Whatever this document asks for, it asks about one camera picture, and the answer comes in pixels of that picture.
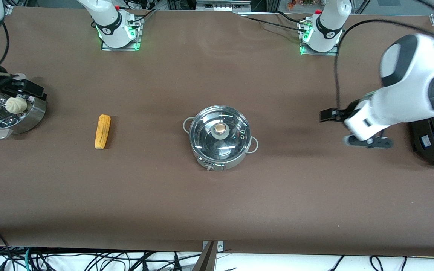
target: white floor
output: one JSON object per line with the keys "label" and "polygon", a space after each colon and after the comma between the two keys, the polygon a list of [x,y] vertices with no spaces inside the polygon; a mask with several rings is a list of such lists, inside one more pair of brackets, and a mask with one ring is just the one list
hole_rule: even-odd
{"label": "white floor", "polygon": [[[198,252],[179,252],[179,257],[186,257],[198,254]],[[143,253],[129,253],[130,258],[139,258]],[[94,256],[84,255],[76,257],[50,257],[48,263],[55,271],[83,271],[88,263],[94,259]],[[181,261],[182,266],[191,266],[195,264],[198,257]],[[173,252],[158,252],[148,259],[166,259],[173,261]],[[240,253],[219,253],[215,271],[329,271],[333,268],[339,256],[318,256],[318,255],[284,255],[284,254],[240,254]],[[403,264],[401,257],[379,257],[383,264],[384,271],[400,271]],[[0,265],[4,258],[0,256]],[[106,271],[125,271],[128,269],[128,261],[112,262],[105,268]],[[167,263],[148,263],[148,268],[151,271],[160,269]],[[171,265],[162,271],[169,271]],[[93,267],[92,271],[99,271],[101,262],[98,264],[98,269]],[[373,271],[369,263],[369,257],[364,256],[346,256],[341,261],[341,264],[336,269],[337,271]],[[434,259],[425,258],[408,258],[405,266],[405,271],[434,271]],[[12,266],[7,263],[5,271],[12,271]],[[17,271],[26,271],[25,268],[17,265]]]}

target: pot handle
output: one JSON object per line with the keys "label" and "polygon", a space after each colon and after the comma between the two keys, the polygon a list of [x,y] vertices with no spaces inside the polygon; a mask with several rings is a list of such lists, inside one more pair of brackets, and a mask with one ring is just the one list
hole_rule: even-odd
{"label": "pot handle", "polygon": [[259,148],[259,141],[257,141],[257,138],[252,137],[252,136],[250,137],[249,146],[252,143],[252,139],[255,140],[255,149],[253,151],[246,151],[246,153],[255,153],[255,151],[257,151],[257,149]]}
{"label": "pot handle", "polygon": [[193,119],[194,119],[194,117],[189,117],[189,118],[186,118],[186,119],[184,120],[184,124],[182,125],[182,127],[184,128],[184,131],[185,131],[187,134],[189,134],[189,131],[186,130],[186,128],[185,128],[185,124],[186,124],[189,120],[193,120]]}

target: sticker label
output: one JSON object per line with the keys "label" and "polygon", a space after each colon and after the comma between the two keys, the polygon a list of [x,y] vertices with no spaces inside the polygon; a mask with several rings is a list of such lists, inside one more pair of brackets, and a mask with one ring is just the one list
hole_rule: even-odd
{"label": "sticker label", "polygon": [[422,137],[422,144],[425,148],[431,146],[431,141],[429,140],[428,135],[425,135],[424,137]]}

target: stainless steel pot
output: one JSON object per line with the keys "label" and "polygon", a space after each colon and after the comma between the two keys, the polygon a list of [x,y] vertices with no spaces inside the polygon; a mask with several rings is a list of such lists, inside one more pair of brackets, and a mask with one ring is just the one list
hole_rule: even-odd
{"label": "stainless steel pot", "polygon": [[[189,120],[192,123],[187,131],[185,125]],[[233,168],[259,147],[257,139],[251,136],[246,117],[232,107],[208,107],[195,117],[187,118],[183,128],[190,138],[194,156],[207,170]],[[255,149],[249,151],[252,140],[255,140]]]}
{"label": "stainless steel pot", "polygon": [[4,106],[10,96],[0,93],[0,139],[5,139],[11,134],[21,134],[35,127],[46,112],[46,101],[35,97],[25,96],[27,109],[21,114],[12,114],[5,110]]}

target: metal mounting plate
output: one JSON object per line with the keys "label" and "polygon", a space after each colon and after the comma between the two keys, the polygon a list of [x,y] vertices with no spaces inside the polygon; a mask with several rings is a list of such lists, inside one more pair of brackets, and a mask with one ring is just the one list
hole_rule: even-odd
{"label": "metal mounting plate", "polygon": [[338,46],[334,45],[334,47],[327,51],[327,52],[318,52],[315,50],[312,50],[312,48],[309,47],[307,43],[305,43],[304,37],[310,33],[310,24],[311,24],[311,17],[306,17],[304,20],[300,20],[297,23],[298,29],[304,29],[306,32],[299,32],[299,43],[300,43],[300,52],[301,55],[330,55],[330,56],[336,56],[338,55]]}
{"label": "metal mounting plate", "polygon": [[[205,249],[205,246],[207,245],[209,241],[204,241],[202,243],[202,251]],[[224,251],[224,241],[217,241],[217,252]]]}
{"label": "metal mounting plate", "polygon": [[[141,16],[135,16],[135,19],[141,19]],[[136,26],[134,30],[130,30],[130,33],[135,34],[135,39],[129,42],[126,46],[121,48],[112,48],[105,44],[103,41],[101,42],[101,50],[102,51],[117,51],[117,52],[134,52],[140,50],[140,43],[142,42],[142,33],[143,33],[143,22],[145,19],[141,19],[138,22],[135,22],[133,26]]]}

